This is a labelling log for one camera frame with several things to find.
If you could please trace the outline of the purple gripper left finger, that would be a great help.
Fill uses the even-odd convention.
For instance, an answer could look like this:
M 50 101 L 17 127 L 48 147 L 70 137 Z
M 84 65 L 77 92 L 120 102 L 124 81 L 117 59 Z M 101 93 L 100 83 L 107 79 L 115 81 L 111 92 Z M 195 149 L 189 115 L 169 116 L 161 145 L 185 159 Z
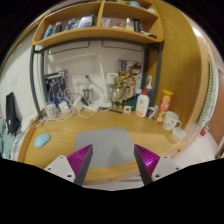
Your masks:
M 93 146 L 87 145 L 69 156 L 58 156 L 45 168 L 45 171 L 82 186 L 92 156 Z

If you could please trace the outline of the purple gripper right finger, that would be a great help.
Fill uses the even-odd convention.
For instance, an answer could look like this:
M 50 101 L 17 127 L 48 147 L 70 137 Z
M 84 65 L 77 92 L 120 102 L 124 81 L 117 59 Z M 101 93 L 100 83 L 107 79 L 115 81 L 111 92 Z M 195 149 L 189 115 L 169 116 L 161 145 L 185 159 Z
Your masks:
M 137 144 L 134 145 L 134 156 L 144 185 L 180 170 L 169 156 L 158 156 Z

